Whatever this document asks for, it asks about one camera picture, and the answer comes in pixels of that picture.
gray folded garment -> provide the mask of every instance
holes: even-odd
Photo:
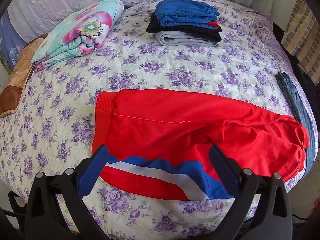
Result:
[[[218,43],[195,37],[193,35],[179,31],[163,31],[155,33],[156,39],[162,46],[177,46],[177,45],[207,45],[210,47],[216,46]]]

white stripe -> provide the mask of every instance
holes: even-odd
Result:
[[[208,199],[208,196],[187,174],[171,174],[161,169],[140,167],[125,162],[107,163],[106,166],[175,184],[183,190],[189,200]]]

blue stripe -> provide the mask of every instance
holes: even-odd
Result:
[[[109,154],[108,163],[111,164],[116,162],[119,162],[119,160],[113,155]],[[161,169],[171,174],[186,174],[198,184],[198,186],[208,196],[209,199],[233,198],[233,196],[230,196],[226,192],[221,182],[217,181],[204,171],[202,163],[199,161],[186,161],[175,167],[164,159],[147,160],[137,156],[130,156],[124,159],[122,162],[130,163],[140,167]]]

blue folded shirt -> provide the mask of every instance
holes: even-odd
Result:
[[[161,26],[193,25],[216,29],[204,23],[217,20],[219,12],[204,2],[164,0],[156,5],[155,14]]]

floor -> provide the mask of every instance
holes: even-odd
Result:
[[[320,152],[310,173],[288,193],[291,212],[302,218],[308,217],[314,201],[320,197]]]

